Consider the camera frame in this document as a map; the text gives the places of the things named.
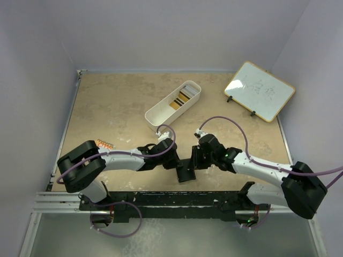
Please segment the black leather card holder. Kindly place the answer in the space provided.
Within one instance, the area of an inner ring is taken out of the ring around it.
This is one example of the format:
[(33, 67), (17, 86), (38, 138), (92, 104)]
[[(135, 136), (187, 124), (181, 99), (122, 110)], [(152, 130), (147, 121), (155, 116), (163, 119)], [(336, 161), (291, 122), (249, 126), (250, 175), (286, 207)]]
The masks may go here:
[(179, 183), (188, 182), (196, 179), (195, 171), (190, 167), (190, 158), (183, 159), (184, 167), (183, 169), (176, 169), (177, 179)]

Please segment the white plastic card tray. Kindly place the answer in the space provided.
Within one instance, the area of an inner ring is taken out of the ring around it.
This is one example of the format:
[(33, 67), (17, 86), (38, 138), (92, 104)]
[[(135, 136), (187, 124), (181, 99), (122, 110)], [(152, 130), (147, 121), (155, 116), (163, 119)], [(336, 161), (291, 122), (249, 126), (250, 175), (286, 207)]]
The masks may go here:
[(156, 131), (161, 124), (170, 125), (200, 98), (202, 88), (188, 80), (145, 112), (149, 128)]

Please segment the gold backed stripe card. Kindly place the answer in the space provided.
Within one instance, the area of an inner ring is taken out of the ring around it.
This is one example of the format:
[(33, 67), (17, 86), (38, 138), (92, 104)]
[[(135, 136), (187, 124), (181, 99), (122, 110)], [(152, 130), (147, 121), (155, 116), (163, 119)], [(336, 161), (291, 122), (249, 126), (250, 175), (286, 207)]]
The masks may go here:
[(173, 101), (171, 101), (171, 103), (169, 104), (170, 107), (172, 107), (174, 110), (178, 110), (179, 108), (181, 108), (182, 106), (185, 105), (185, 101), (183, 101), (180, 98), (176, 98)]

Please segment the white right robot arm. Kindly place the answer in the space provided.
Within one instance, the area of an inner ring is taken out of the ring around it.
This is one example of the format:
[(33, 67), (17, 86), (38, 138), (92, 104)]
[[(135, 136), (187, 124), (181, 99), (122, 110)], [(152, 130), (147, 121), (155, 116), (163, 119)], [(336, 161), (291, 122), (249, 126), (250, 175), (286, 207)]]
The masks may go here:
[(215, 165), (222, 171), (268, 183), (252, 184), (238, 196), (238, 203), (243, 209), (259, 204), (279, 205), (310, 220), (327, 194), (325, 185), (305, 163), (278, 164), (256, 158), (241, 149), (224, 147), (216, 136), (203, 131), (196, 132), (195, 137), (198, 139), (195, 169)]

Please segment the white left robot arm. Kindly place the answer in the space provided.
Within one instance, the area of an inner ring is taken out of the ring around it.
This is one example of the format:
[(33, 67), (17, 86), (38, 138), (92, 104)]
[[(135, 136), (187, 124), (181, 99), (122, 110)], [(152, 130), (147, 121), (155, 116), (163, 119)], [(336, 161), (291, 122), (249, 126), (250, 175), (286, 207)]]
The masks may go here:
[(103, 182), (97, 177), (103, 171), (131, 170), (149, 171), (157, 166), (177, 169), (182, 162), (177, 154), (177, 145), (171, 138), (158, 144), (148, 144), (132, 150), (110, 151), (89, 140), (60, 157), (57, 161), (63, 183), (69, 193), (82, 193), (98, 210), (110, 205), (110, 196)]

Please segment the stack of cards in tray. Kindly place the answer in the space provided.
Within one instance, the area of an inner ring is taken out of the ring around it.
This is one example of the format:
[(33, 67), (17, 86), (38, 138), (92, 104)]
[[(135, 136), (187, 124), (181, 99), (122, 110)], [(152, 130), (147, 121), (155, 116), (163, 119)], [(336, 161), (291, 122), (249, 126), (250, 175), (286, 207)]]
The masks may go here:
[(193, 98), (196, 94), (198, 94), (199, 91), (193, 88), (191, 85), (186, 84), (183, 86), (178, 94), (178, 99), (180, 99), (182, 102), (188, 102), (191, 98)]

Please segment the orange spiral notepad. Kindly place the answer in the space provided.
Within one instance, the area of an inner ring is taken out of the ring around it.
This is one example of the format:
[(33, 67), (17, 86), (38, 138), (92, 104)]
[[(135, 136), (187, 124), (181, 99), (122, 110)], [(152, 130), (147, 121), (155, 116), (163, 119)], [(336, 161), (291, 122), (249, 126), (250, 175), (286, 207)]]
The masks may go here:
[(95, 140), (95, 144), (99, 147), (99, 148), (103, 148), (103, 149), (107, 149), (109, 151), (115, 150), (115, 146), (111, 143), (108, 143), (106, 141), (100, 140), (100, 139), (96, 139)]

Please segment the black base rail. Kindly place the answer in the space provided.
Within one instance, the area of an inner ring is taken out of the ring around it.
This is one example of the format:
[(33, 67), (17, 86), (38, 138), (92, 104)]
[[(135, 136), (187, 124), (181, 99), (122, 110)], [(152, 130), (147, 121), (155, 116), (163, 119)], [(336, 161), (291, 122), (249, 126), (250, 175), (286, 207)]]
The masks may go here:
[(239, 191), (200, 192), (110, 192), (104, 202), (93, 204), (80, 194), (80, 210), (98, 214), (95, 221), (127, 223), (131, 218), (216, 219), (253, 226), (260, 220), (259, 211), (267, 204), (256, 205)]

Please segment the small whiteboard yellow frame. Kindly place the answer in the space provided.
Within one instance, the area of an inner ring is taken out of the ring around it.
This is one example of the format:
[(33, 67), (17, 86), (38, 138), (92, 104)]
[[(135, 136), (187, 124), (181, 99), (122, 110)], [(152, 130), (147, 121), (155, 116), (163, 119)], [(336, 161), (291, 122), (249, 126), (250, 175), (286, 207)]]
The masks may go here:
[(246, 61), (224, 89), (224, 94), (266, 122), (273, 121), (295, 88)]

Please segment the aluminium frame rail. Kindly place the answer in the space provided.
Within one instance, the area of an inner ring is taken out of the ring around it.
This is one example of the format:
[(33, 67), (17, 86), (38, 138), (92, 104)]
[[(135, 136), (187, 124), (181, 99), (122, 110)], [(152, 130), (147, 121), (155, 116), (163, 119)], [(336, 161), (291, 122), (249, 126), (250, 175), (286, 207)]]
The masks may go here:
[(39, 192), (34, 199), (33, 209), (19, 256), (30, 256), (42, 214), (75, 214), (79, 210), (77, 193)]

